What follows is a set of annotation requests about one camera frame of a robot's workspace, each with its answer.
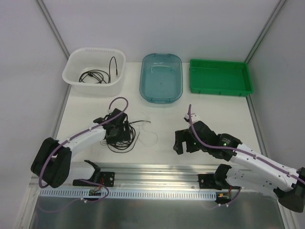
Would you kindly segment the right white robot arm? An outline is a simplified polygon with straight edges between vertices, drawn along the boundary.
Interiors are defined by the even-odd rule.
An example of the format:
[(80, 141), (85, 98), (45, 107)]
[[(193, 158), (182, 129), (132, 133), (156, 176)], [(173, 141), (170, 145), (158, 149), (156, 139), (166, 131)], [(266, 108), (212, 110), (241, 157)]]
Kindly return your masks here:
[(229, 134), (216, 134), (202, 121), (189, 128), (175, 131), (174, 151), (207, 152), (216, 159), (237, 164), (247, 170), (229, 164), (220, 164), (213, 174), (199, 174), (201, 189), (251, 189), (275, 198), (283, 207), (302, 213), (305, 209), (305, 169), (281, 165), (249, 147)]

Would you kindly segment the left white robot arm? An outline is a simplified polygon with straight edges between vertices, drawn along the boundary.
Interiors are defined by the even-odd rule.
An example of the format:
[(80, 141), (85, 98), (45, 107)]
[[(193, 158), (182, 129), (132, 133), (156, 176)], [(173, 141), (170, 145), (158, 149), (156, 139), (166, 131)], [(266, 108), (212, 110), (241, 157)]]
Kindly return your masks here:
[(104, 118), (95, 119), (91, 126), (66, 140), (46, 138), (30, 167), (31, 172), (39, 177), (40, 188), (61, 186), (70, 177), (71, 159), (106, 137), (121, 135), (118, 128), (126, 118), (124, 111), (115, 108)]

